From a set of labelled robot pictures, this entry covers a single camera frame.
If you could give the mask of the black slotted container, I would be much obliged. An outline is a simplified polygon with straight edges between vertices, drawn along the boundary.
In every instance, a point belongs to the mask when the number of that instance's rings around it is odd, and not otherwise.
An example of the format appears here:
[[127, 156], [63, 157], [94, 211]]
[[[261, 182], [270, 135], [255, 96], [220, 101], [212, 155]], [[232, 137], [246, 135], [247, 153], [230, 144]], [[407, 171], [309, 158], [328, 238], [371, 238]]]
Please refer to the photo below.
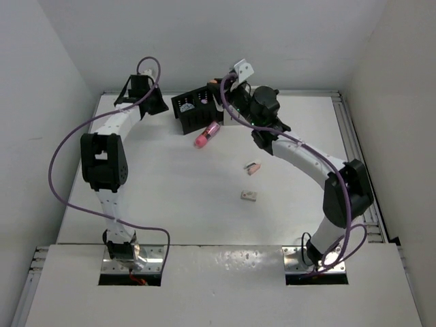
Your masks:
[[[208, 103], [202, 104], [201, 99], [207, 99]], [[213, 121], [219, 123], [223, 121], [223, 112], [216, 108], [212, 93], [207, 87], [177, 95], [171, 101], [175, 118], [180, 121], [184, 135], [204, 129]], [[180, 107], [186, 103], [193, 104], [195, 108], [181, 112]]]

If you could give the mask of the blue cap glue stick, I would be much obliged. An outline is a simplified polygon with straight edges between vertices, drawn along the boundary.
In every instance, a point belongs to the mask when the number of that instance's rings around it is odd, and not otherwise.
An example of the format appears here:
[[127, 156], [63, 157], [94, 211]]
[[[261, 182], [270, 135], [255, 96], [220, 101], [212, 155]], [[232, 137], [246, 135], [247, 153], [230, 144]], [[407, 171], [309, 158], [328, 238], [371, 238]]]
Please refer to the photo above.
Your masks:
[[183, 104], [183, 105], [180, 107], [180, 111], [181, 111], [181, 112], [186, 112], [186, 111], [188, 111], [188, 110], [192, 110], [192, 109], [194, 109], [194, 108], [195, 108], [195, 106], [194, 106], [193, 104], [186, 103], [186, 104]]

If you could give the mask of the pink crayon tube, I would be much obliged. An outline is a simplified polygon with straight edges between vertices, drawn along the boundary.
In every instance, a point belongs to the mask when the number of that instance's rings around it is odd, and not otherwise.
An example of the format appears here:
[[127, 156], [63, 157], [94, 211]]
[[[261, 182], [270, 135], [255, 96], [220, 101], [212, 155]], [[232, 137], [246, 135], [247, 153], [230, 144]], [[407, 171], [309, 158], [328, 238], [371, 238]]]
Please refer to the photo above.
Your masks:
[[194, 146], [197, 148], [204, 147], [208, 141], [213, 138], [220, 130], [221, 125], [213, 121], [194, 141]]

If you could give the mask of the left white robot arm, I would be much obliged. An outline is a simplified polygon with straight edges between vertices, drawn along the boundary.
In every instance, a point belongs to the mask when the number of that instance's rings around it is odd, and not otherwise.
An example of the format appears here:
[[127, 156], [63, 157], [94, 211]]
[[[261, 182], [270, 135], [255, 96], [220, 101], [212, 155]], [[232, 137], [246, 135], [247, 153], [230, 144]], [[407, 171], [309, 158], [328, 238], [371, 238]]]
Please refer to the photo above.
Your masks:
[[168, 110], [154, 83], [148, 73], [131, 75], [114, 102], [115, 113], [80, 138], [82, 177], [96, 193], [103, 214], [110, 217], [103, 233], [110, 259], [135, 271], [145, 267], [146, 252], [140, 249], [135, 229], [121, 223], [123, 186], [129, 174], [123, 141], [145, 114]]

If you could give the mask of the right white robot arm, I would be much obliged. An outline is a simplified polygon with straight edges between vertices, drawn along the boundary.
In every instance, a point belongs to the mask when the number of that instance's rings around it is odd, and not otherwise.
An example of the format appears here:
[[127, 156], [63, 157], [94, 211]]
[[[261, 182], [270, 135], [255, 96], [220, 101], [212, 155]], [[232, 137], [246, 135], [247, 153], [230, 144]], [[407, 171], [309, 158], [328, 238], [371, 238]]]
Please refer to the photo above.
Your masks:
[[373, 204], [366, 166], [345, 161], [304, 142], [278, 116], [278, 90], [261, 86], [250, 93], [245, 84], [222, 79], [206, 84], [216, 102], [240, 124], [251, 128], [256, 145], [311, 177], [323, 190], [324, 218], [300, 250], [300, 262], [317, 266], [339, 243], [348, 245], [352, 221]]

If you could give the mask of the white slotted container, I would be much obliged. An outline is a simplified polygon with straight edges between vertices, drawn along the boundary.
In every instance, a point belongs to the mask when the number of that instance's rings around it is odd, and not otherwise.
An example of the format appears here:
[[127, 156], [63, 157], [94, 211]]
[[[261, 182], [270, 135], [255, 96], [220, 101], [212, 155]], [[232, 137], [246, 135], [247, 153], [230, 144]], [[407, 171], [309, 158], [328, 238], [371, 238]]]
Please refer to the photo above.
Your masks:
[[235, 109], [232, 109], [231, 114], [227, 110], [224, 110], [224, 112], [223, 112], [223, 125], [224, 126], [236, 126], [236, 125], [238, 125], [239, 122], [237, 120], [235, 120], [234, 117], [236, 117], [238, 119], [240, 118], [239, 113]]

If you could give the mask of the pink mini stapler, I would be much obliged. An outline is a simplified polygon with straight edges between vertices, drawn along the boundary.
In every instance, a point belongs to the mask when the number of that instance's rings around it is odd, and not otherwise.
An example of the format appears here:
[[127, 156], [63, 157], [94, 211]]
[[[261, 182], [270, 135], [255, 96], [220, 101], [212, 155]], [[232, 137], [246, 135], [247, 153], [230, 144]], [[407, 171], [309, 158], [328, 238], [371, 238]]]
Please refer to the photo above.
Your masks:
[[262, 163], [258, 161], [251, 161], [244, 165], [244, 170], [249, 176], [255, 174], [262, 167]]

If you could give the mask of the small eraser box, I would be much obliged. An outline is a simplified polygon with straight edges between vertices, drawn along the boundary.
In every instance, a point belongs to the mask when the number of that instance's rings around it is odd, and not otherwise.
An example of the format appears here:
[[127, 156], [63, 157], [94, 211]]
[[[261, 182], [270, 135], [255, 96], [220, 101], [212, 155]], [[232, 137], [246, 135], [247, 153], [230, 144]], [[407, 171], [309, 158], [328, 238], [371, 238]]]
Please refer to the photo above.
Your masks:
[[252, 201], [252, 202], [255, 202], [257, 200], [257, 197], [258, 197], [257, 192], [249, 191], [249, 190], [242, 190], [241, 195], [240, 195], [240, 198], [242, 200], [248, 200], [248, 201]]

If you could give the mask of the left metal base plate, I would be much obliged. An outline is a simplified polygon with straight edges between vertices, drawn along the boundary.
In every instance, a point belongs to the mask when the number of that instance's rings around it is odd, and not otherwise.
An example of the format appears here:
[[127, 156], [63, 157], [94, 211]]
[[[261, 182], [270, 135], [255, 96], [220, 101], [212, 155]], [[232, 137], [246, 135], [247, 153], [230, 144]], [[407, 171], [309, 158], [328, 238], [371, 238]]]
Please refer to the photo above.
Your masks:
[[112, 259], [109, 251], [104, 251], [101, 270], [106, 275], [125, 275], [130, 270], [135, 274], [160, 274], [164, 260], [162, 246], [140, 245], [134, 259]]

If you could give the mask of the metal base plate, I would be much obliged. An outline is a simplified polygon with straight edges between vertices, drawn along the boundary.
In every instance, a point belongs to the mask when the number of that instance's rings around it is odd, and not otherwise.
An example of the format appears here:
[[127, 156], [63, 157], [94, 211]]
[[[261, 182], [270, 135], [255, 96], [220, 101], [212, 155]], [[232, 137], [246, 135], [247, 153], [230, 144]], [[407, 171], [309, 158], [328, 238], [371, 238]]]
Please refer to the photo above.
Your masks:
[[342, 261], [339, 261], [339, 263], [331, 269], [326, 269], [327, 265], [331, 265], [339, 257], [340, 250], [341, 248], [337, 247], [326, 256], [324, 261], [325, 266], [322, 265], [321, 261], [319, 261], [317, 265], [307, 266], [309, 260], [302, 258], [302, 254], [306, 255], [305, 246], [303, 247], [303, 251], [301, 251], [301, 246], [284, 246], [282, 247], [282, 252], [285, 273], [287, 275], [304, 275], [324, 271], [326, 271], [327, 274], [345, 273], [346, 267], [345, 263]]
[[104, 251], [101, 270], [106, 275], [125, 275], [130, 270], [135, 274], [160, 274], [164, 260], [162, 246], [140, 245], [134, 259], [112, 259], [109, 251]]

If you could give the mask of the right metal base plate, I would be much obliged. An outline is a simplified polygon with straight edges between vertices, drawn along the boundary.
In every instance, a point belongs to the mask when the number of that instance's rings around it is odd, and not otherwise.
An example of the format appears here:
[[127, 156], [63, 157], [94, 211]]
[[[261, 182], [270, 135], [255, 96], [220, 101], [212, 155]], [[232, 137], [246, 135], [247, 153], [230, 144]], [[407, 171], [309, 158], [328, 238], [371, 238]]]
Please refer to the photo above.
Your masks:
[[302, 254], [306, 255], [305, 246], [303, 247], [303, 251], [301, 251], [301, 246], [284, 246], [282, 247], [282, 252], [285, 273], [287, 275], [304, 275], [324, 271], [326, 271], [327, 274], [345, 273], [346, 267], [345, 263], [342, 261], [339, 261], [339, 263], [331, 269], [326, 269], [327, 265], [331, 265], [339, 257], [340, 250], [341, 248], [337, 247], [326, 256], [324, 261], [325, 266], [322, 265], [321, 261], [319, 261], [317, 265], [307, 266], [309, 260], [302, 258]]

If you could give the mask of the left aluminium frame rail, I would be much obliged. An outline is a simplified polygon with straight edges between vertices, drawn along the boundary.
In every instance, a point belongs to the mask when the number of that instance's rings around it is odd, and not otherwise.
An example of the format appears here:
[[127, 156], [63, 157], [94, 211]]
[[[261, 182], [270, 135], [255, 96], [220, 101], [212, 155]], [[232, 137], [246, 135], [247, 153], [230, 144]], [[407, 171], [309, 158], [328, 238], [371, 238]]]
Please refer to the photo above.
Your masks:
[[28, 272], [25, 284], [16, 306], [15, 314], [11, 323], [11, 327], [25, 326], [31, 305], [42, 275], [44, 263], [48, 255], [49, 247], [36, 247]]

